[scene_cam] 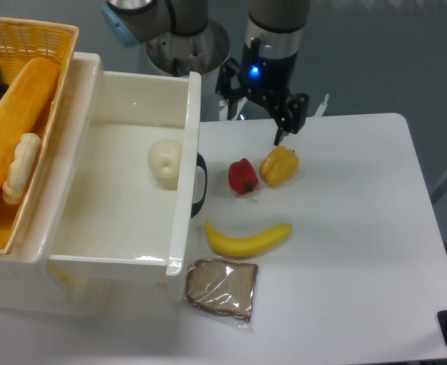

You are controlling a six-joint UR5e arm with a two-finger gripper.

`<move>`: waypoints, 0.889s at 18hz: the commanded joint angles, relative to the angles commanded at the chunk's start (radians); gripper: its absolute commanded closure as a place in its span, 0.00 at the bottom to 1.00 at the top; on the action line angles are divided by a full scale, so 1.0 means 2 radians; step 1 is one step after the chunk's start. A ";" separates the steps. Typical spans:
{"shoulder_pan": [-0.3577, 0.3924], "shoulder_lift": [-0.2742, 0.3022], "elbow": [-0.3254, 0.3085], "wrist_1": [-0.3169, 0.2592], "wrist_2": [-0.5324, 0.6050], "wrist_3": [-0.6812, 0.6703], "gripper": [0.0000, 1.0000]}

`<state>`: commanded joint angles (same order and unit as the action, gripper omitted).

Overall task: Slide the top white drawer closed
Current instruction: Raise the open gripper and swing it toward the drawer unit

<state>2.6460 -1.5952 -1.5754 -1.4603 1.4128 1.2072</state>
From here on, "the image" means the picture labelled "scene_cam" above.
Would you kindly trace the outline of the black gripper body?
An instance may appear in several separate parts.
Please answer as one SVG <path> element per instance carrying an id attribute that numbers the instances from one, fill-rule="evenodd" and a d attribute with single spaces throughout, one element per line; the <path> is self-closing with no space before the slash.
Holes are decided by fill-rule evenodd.
<path id="1" fill-rule="evenodd" d="M 298 53 L 297 35 L 248 35 L 239 82 L 251 101 L 270 116 L 287 116 L 293 100 L 289 83 Z"/>

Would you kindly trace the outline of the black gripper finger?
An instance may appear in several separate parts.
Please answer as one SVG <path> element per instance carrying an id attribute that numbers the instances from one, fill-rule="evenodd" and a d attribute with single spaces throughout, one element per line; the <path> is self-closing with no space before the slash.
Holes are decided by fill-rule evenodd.
<path id="1" fill-rule="evenodd" d="M 297 134 L 305 125 L 309 95 L 277 92 L 273 94 L 273 101 L 272 117 L 277 125 L 274 145 L 278 146 L 285 136 Z"/>
<path id="2" fill-rule="evenodd" d="M 227 105 L 227 120 L 237 115 L 238 102 L 246 95 L 244 91 L 245 77 L 241 65 L 228 58 L 219 69 L 215 92 Z"/>

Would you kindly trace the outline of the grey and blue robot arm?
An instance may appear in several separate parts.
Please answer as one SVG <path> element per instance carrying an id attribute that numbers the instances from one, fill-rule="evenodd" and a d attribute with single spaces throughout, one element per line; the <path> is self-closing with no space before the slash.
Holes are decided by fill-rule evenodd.
<path id="1" fill-rule="evenodd" d="M 237 114 L 242 98 L 275 121 L 274 143 L 305 124 L 309 96 L 292 94 L 291 76 L 309 13 L 309 1 L 252 1 L 240 60 L 230 57 L 225 29 L 208 16 L 206 1 L 106 1 L 102 13 L 125 47 L 145 45 L 154 67 L 182 77 L 213 75 L 214 91 Z"/>

